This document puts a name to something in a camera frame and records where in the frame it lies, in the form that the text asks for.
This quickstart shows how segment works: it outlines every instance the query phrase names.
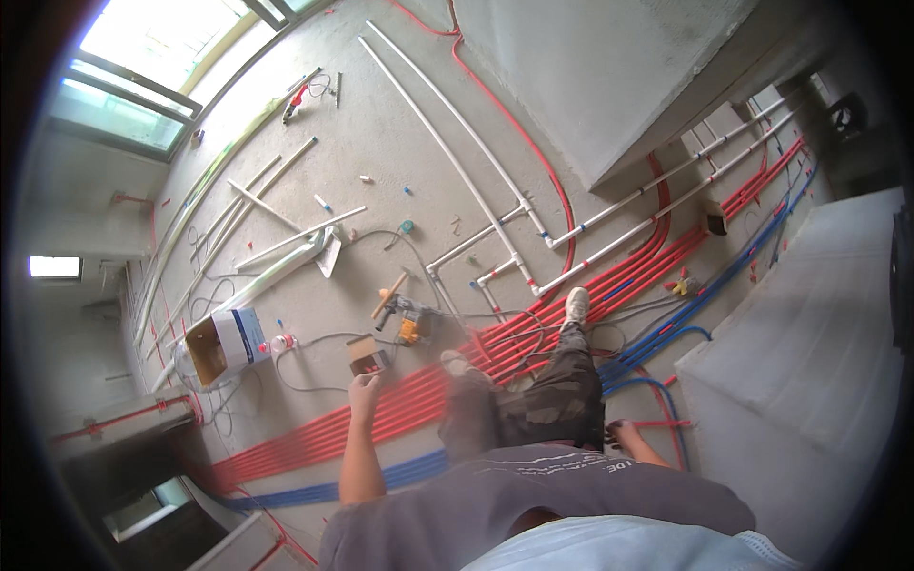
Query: camouflage pants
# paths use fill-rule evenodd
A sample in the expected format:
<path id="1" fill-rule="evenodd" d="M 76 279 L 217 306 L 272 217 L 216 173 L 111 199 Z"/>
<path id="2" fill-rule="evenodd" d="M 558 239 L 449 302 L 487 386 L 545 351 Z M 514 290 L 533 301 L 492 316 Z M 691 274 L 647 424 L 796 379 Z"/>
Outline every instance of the camouflage pants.
<path id="1" fill-rule="evenodd" d="M 438 431 L 452 462 L 490 449 L 568 440 L 603 449 L 600 377 L 576 323 L 558 338 L 549 366 L 522 393 L 492 386 L 480 371 L 454 378 Z"/>

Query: man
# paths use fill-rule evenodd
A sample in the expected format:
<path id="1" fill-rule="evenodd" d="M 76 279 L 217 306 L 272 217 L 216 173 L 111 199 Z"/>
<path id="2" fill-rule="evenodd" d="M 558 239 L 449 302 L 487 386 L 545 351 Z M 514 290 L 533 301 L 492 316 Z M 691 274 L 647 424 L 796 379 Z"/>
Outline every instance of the man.
<path id="1" fill-rule="evenodd" d="M 321 568 L 460 569 L 524 531 L 581 516 L 640 516 L 727 536 L 751 530 L 755 517 L 729 488 L 670 468 L 633 423 L 606 427 L 628 456 L 598 452 L 603 406 L 584 336 L 589 308 L 587 290 L 572 290 L 549 369 L 514 401 L 496 405 L 505 399 L 494 398 L 491 378 L 455 351 L 441 355 L 453 376 L 439 431 L 452 468 L 418 489 L 386 495 L 371 440 L 379 379 L 356 377 L 343 508 L 324 530 Z"/>

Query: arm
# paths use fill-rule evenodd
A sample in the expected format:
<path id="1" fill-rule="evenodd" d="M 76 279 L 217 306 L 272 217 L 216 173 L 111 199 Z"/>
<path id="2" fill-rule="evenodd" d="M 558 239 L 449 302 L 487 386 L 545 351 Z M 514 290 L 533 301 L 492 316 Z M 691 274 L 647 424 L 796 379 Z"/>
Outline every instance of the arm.
<path id="1" fill-rule="evenodd" d="M 606 436 L 615 439 L 632 458 L 639 462 L 656 464 L 665 468 L 672 468 L 669 462 L 657 454 L 651 445 L 644 441 L 638 427 L 630 420 L 613 420 L 606 425 Z"/>
<path id="2" fill-rule="evenodd" d="M 375 419 L 380 377 L 359 375 L 349 386 L 349 435 L 340 470 L 340 503 L 367 502 L 387 494 L 384 475 L 377 463 L 375 444 L 371 440 L 371 425 Z"/>

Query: hammer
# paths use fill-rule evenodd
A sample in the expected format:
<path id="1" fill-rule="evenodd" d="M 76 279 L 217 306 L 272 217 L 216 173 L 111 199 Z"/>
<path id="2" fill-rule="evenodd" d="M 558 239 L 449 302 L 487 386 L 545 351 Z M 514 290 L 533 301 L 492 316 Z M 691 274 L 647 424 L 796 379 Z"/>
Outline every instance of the hammer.
<path id="1" fill-rule="evenodd" d="M 399 289 L 399 287 L 401 285 L 403 285 L 403 282 L 406 281 L 406 278 L 409 276 L 413 276 L 413 273 L 411 271 L 409 271 L 409 268 L 407 268 L 406 266 L 400 266 L 400 269 L 403 270 L 403 273 L 401 273 L 400 277 L 397 278 L 397 281 L 394 282 L 393 287 L 390 288 L 389 290 L 378 291 L 378 293 L 381 296 L 381 303 L 379 303 L 377 305 L 377 307 L 375 308 L 375 310 L 373 312 L 371 312 L 371 319 L 377 319 L 377 317 L 381 313 L 381 310 L 383 310 L 384 306 L 388 304 L 388 301 L 390 301 L 390 298 L 394 297 L 394 294 L 397 293 L 397 289 Z"/>

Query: power drill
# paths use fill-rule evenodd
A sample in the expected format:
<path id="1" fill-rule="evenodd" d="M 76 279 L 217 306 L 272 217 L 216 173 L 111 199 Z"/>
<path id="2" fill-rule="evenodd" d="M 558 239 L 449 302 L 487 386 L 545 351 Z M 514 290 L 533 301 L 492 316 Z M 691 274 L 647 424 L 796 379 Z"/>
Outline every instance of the power drill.
<path id="1" fill-rule="evenodd" d="M 409 347 L 416 342 L 430 343 L 439 312 L 399 293 L 395 293 L 384 306 L 384 313 L 377 319 L 375 331 L 382 331 L 388 322 L 388 317 L 397 311 L 403 313 L 403 322 L 400 324 L 397 334 L 397 344 Z"/>

